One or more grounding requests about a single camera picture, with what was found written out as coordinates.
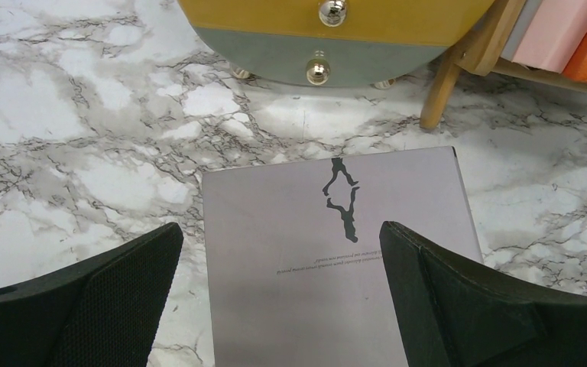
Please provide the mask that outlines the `grey white cover book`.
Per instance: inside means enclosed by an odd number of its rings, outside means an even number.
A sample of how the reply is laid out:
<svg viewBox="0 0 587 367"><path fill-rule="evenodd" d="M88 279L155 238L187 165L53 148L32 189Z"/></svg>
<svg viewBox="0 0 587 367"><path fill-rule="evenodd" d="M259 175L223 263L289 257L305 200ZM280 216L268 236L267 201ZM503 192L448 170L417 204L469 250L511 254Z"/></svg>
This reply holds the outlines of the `grey white cover book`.
<svg viewBox="0 0 587 367"><path fill-rule="evenodd" d="M203 176L218 366L405 366L386 221L482 260L453 147Z"/></svg>

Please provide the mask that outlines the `pink flower cover book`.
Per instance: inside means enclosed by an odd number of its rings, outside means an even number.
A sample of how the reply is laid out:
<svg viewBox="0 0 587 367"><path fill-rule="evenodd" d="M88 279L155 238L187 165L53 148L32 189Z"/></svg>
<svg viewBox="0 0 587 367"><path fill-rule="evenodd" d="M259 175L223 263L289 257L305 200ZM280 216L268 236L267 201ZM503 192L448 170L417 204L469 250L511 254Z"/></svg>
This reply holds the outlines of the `pink flower cover book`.
<svg viewBox="0 0 587 367"><path fill-rule="evenodd" d="M518 44L513 63L563 72L587 32L587 0L545 0Z"/></svg>

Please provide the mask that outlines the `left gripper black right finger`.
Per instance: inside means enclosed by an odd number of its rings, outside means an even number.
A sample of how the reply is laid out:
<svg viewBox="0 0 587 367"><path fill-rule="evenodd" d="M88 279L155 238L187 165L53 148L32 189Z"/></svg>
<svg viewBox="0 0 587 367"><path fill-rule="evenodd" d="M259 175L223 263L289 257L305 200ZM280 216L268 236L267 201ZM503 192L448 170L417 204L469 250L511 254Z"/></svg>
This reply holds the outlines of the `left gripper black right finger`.
<svg viewBox="0 0 587 367"><path fill-rule="evenodd" d="M379 234L411 366L587 366L587 296L532 284L398 223Z"/></svg>

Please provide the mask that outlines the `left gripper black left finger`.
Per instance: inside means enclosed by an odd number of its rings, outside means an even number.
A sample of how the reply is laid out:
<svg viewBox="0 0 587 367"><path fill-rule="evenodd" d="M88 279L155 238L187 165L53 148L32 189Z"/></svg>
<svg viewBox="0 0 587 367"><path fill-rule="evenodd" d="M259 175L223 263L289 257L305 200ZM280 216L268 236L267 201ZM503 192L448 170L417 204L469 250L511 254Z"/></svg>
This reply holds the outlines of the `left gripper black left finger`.
<svg viewBox="0 0 587 367"><path fill-rule="evenodd" d="M183 245L170 222L0 288L0 366L144 366Z"/></svg>

